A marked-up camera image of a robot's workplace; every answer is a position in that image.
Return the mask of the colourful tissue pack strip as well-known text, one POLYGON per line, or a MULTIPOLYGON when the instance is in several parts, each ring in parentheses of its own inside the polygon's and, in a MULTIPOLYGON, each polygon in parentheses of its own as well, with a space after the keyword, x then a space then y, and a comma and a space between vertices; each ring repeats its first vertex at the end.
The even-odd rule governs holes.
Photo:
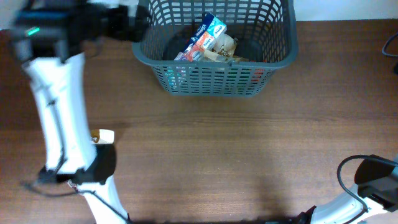
MULTIPOLYGON (((216 42, 227 31, 227 25, 212 13, 206 13, 201 24, 187 40, 182 50, 174 58, 179 62, 201 62, 205 59, 205 50, 212 50, 216 42)), ((168 68, 165 73, 166 89, 175 91, 178 86, 188 81, 190 71, 197 72, 196 67, 176 66, 168 68)))

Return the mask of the beige snack bag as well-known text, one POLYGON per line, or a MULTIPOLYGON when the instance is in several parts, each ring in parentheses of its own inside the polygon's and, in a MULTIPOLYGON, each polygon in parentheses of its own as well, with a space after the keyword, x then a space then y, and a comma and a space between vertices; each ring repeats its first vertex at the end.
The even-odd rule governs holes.
POLYGON ((92 129, 90 131, 93 144, 113 144, 114 131, 109 129, 92 129))
POLYGON ((211 50, 205 50, 202 61, 218 63, 248 62, 249 60, 247 58, 239 57, 234 54, 237 46, 237 38, 232 38, 228 34, 222 34, 217 38, 211 50))

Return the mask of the grey plastic lattice basket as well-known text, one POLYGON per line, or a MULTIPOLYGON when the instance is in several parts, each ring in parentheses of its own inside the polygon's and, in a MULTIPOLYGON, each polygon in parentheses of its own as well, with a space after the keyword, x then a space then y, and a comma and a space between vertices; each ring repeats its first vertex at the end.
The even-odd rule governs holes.
POLYGON ((150 27, 145 39, 132 45, 142 63, 150 66, 159 83, 172 95, 244 96, 259 93, 277 70, 288 67, 298 54, 293 0, 279 1, 139 1, 148 9, 150 27), (226 33, 238 39, 235 55, 248 62, 179 62, 174 58, 212 13, 227 25, 226 33), (188 81, 175 91, 166 89, 165 73, 176 66, 196 67, 188 81), (252 68, 263 68, 257 85, 248 85, 252 68), (237 71, 234 91, 226 87, 227 75, 237 71))

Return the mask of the orange pasta packet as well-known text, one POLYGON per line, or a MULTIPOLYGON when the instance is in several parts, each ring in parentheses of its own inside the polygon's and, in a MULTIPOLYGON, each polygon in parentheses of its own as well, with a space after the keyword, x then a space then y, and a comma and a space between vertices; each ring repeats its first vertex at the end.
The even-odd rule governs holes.
POLYGON ((252 68, 249 76, 248 85, 257 85, 264 74, 263 68, 252 68))

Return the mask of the green lid spice jar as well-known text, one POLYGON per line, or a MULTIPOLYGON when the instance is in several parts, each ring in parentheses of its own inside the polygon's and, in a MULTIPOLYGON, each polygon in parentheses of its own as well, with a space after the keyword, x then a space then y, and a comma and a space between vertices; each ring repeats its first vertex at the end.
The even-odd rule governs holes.
POLYGON ((234 89, 237 87, 239 81, 239 75, 237 71, 230 71, 227 75, 226 79, 226 87, 228 88, 229 91, 234 91, 234 89))

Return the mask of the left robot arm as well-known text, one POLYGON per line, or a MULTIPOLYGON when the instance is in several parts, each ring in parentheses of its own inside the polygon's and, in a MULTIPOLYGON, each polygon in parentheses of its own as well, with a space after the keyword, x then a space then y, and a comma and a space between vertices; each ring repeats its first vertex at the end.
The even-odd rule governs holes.
POLYGON ((151 21, 143 5, 107 1, 27 1, 16 12, 12 48, 30 81, 46 147, 45 165, 24 182, 26 190, 39 194, 42 185, 68 183, 97 223, 131 222, 114 182, 115 146, 91 140, 83 44, 100 37, 141 42, 151 21))

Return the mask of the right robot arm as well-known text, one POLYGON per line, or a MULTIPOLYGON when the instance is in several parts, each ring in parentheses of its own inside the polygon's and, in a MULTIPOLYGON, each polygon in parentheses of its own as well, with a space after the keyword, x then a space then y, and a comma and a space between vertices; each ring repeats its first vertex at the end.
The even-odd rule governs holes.
POLYGON ((390 160, 374 154, 349 156, 338 165, 336 177, 343 193, 302 212, 294 223, 361 223, 371 216, 397 211, 397 158, 390 160), (341 171, 346 163, 356 159, 362 163, 354 175, 354 184, 348 188, 341 171))

